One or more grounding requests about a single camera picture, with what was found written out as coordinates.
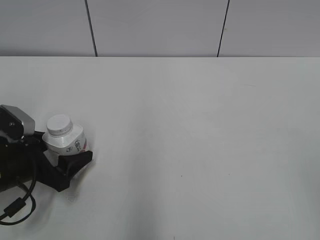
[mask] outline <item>table surface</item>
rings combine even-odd
[[[0,104],[38,131],[69,114],[94,151],[1,239],[320,239],[320,58],[0,57],[0,74]]]

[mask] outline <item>gray wall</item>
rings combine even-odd
[[[228,0],[88,0],[99,56],[216,56]],[[320,56],[320,1],[231,0],[221,57]],[[84,0],[3,0],[0,56],[94,56]]]

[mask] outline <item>white bottle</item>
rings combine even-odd
[[[87,139],[82,126],[73,124],[70,117],[59,114],[51,117],[47,124],[42,140],[48,150],[61,156],[79,154],[89,150]]]

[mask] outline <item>bottle cap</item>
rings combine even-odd
[[[46,123],[48,132],[53,137],[61,137],[68,134],[72,128],[73,123],[69,116],[59,114],[51,117]]]

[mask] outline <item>robotic arm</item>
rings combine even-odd
[[[58,165],[52,166],[44,155],[47,150],[42,140],[44,132],[35,131],[35,121],[14,106],[0,105],[0,192],[18,186],[25,191],[23,198],[17,198],[0,215],[0,225],[16,225],[26,220],[36,208],[32,191],[36,182],[43,183],[58,192],[70,186],[71,179],[85,165],[92,161],[91,151],[76,155],[59,156]],[[25,182],[30,181],[29,188]],[[32,201],[31,212],[16,222],[2,221],[13,217]]]

